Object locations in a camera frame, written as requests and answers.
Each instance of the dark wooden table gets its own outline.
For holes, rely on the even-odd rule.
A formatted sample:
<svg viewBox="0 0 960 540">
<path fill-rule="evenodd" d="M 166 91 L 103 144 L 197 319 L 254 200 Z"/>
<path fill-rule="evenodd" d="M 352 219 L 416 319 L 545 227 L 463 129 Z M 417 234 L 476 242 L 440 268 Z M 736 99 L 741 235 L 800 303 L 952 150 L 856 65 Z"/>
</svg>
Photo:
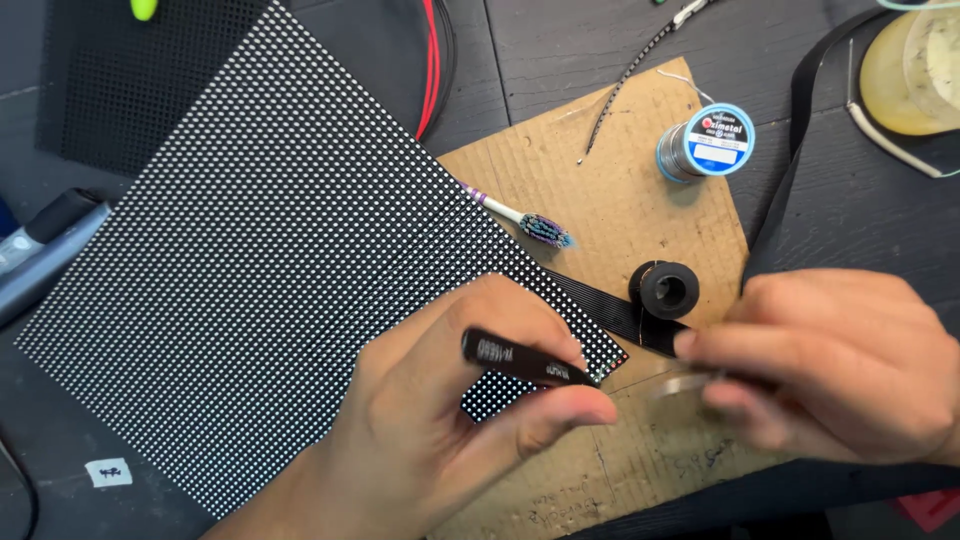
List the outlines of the dark wooden table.
<svg viewBox="0 0 960 540">
<path fill-rule="evenodd" d="M 311 30 L 323 26 L 324 3 L 293 1 Z M 442 121 L 426 146 L 443 154 L 615 82 L 681 4 L 448 0 L 460 66 Z M 755 120 L 756 154 L 729 178 L 748 240 L 786 165 L 794 67 L 828 29 L 872 5 L 873 0 L 723 0 L 668 37 L 644 64 L 685 56 L 704 91 L 740 105 Z M 70 186 L 122 191 L 130 184 L 34 150 L 31 88 L 39 83 L 42 24 L 43 2 L 0 4 L 0 196 L 20 219 Z M 822 70 L 817 112 L 784 224 L 780 267 L 898 274 L 960 334 L 960 181 L 931 181 L 869 143 L 842 107 L 845 71 L 844 54 L 830 57 Z M 954 168 L 960 168 L 960 158 L 956 161 Z M 37 483 L 36 537 L 189 538 L 208 528 L 212 520 L 196 503 L 13 348 L 25 322 L 0 331 L 0 432 Z M 84 464 L 119 456 L 131 464 L 134 484 L 92 488 Z M 5 466 L 0 464 L 4 538 L 19 534 L 26 515 L 26 498 Z M 960 472 L 798 461 L 578 536 L 660 537 L 948 485 L 960 485 Z"/>
</svg>

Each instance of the black cable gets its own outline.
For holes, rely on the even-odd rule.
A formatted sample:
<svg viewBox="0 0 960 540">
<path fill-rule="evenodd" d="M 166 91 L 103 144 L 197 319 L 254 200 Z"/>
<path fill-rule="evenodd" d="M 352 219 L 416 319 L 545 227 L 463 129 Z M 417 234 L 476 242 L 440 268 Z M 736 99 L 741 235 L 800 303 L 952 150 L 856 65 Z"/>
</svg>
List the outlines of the black cable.
<svg viewBox="0 0 960 540">
<path fill-rule="evenodd" d="M 7 462 L 10 463 L 10 467 L 13 469 L 13 473 L 16 475 L 16 479 L 20 481 L 24 491 L 27 492 L 27 499 L 30 502 L 30 516 L 28 518 L 29 521 L 27 522 L 27 529 L 24 531 L 21 538 L 23 538 L 23 540 L 30 540 L 30 538 L 34 536 L 36 519 L 40 511 L 40 502 L 36 496 L 34 483 L 30 480 L 30 477 L 23 472 L 23 468 L 17 462 L 16 458 L 13 457 L 13 454 L 7 450 L 7 446 L 3 443 L 2 438 L 0 438 L 0 454 L 3 454 L 3 457 L 5 457 Z"/>
<path fill-rule="evenodd" d="M 430 119 L 427 121 L 426 127 L 423 129 L 423 135 L 421 139 L 426 139 L 436 126 L 437 120 L 440 117 L 440 113 L 443 112 L 444 106 L 446 105 L 446 100 L 449 99 L 450 92 L 453 90 L 453 75 L 457 71 L 457 36 L 453 32 L 453 23 L 450 20 L 450 11 L 448 11 L 446 8 L 445 0 L 434 0 L 433 4 L 434 10 L 436 11 L 436 16 L 438 19 L 440 19 L 440 23 L 444 29 L 444 50 L 446 51 L 446 54 L 441 55 L 441 88 L 439 94 L 437 95 L 437 103 L 434 104 L 433 111 L 430 114 Z"/>
</svg>

